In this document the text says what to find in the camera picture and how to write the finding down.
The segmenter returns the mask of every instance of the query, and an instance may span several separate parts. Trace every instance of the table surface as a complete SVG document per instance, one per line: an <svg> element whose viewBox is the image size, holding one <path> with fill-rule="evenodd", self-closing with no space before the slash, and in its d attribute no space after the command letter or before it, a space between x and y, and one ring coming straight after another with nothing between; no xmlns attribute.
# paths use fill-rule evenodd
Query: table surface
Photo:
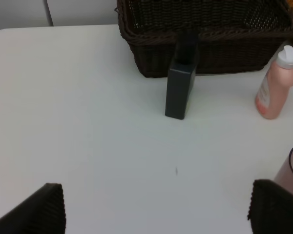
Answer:
<svg viewBox="0 0 293 234"><path fill-rule="evenodd" d="M293 147L293 88L276 120L254 106L267 69L197 77L176 120L117 25L0 31L0 217L57 182L67 234L251 233Z"/></svg>

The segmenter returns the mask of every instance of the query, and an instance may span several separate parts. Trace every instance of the plastic bottle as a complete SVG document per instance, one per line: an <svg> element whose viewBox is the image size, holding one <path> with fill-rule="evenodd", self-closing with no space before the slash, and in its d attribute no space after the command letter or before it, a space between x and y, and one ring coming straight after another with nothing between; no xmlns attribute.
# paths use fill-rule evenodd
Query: plastic bottle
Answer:
<svg viewBox="0 0 293 234"><path fill-rule="evenodd" d="M277 118L293 86L293 47L286 45L272 62L255 98L258 112L267 119Z"/></svg>

